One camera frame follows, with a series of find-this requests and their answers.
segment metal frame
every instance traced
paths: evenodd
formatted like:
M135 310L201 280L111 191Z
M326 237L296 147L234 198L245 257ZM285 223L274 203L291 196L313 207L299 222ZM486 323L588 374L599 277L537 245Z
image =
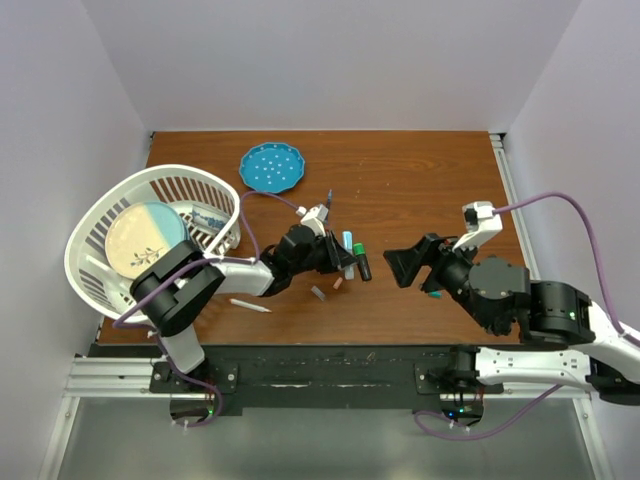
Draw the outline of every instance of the metal frame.
M500 135L491 134L494 154L509 203L517 200L507 156ZM520 247L532 278L540 278L527 228L522 213L512 213ZM201 398L202 394L156 394L149 392L153 375L152 358L76 358L73 362L62 403L51 435L40 472L40 480L58 477L64 454L71 436L81 398ZM504 393L491 395L500 399L535 398L546 390L544 385L505 384ZM598 431L589 394L565 387L554 394L555 398L573 399L576 415L587 448L589 459L597 479L613 478L609 460L605 454Z

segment plate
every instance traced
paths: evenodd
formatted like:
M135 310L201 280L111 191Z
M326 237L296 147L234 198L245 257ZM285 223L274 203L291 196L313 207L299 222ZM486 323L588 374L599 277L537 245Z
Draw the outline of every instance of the plate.
M249 188L281 193L295 187L304 176L304 158L286 143L263 143L242 157L240 176Z
M135 279L189 232L180 215L161 202L131 205L116 217L105 238L111 267L126 278Z

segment green marker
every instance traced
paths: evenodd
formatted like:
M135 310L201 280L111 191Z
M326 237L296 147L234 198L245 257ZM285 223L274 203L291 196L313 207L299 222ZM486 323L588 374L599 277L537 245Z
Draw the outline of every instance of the green marker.
M363 282L371 280L371 269L369 268L369 261L367 260L367 254L364 251L364 245L356 243L353 245L353 254L358 260L358 271L360 272L360 278Z

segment small object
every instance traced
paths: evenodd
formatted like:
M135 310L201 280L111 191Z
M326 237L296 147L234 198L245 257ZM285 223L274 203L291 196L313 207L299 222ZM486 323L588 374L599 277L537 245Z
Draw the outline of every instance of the small object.
M247 187L281 193L295 187L304 176L304 158L286 143L263 143L242 157L239 172Z
M242 300L238 300L237 298L230 298L229 303L238 307L248 308L249 310L255 310L256 312L271 313L271 310L266 307L254 305L253 303L249 302L243 302Z
M138 203L118 215L105 236L111 267L135 279L178 243L189 239L180 215L166 203Z
M218 233L227 224L226 217L200 205L193 206L191 209L191 218L193 218L193 223L209 230L211 233Z
M318 287L316 287L315 285L313 287L311 287L311 291L313 292L313 294L318 297L320 300L322 300L323 302L327 299L327 296L322 292L322 290L320 290Z
M327 218L324 219L325 223L329 221L329 210L331 210L332 199L333 199L333 190L329 189L329 195L327 195Z
M342 232L342 246L344 249L353 255L353 237L349 230ZM355 278L354 266L349 265L344 269L344 279L353 280Z
M367 260L367 254L364 251L364 245L356 243L353 246L353 253L358 259L358 271L360 272L360 278L363 282L368 282L373 278L371 276L371 269L369 268L369 261Z

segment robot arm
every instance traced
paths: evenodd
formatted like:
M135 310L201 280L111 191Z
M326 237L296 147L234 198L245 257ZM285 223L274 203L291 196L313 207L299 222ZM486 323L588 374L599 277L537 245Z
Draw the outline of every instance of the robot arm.
M467 234L461 238L432 233L409 249L384 252L399 287L411 285L428 266L422 291L446 290L494 335L508 335L517 322L521 343L532 347L455 348L450 365L431 372L432 377L463 393L504 382L551 383L596 390L612 403L640 405L640 350L613 329L600 306L570 285L533 281L527 268L504 259L474 263L478 248L502 230L493 211L489 202L466 205Z
M277 245L267 247L259 259L205 257L192 242L182 242L153 264L131 285L137 302L154 298L142 308L159 340L182 373L206 378L207 362L193 322L214 294L246 293L272 296L286 289L293 276L307 271L333 273L356 263L356 258L326 232L324 205L302 212ZM168 288L159 286L192 264L194 268Z

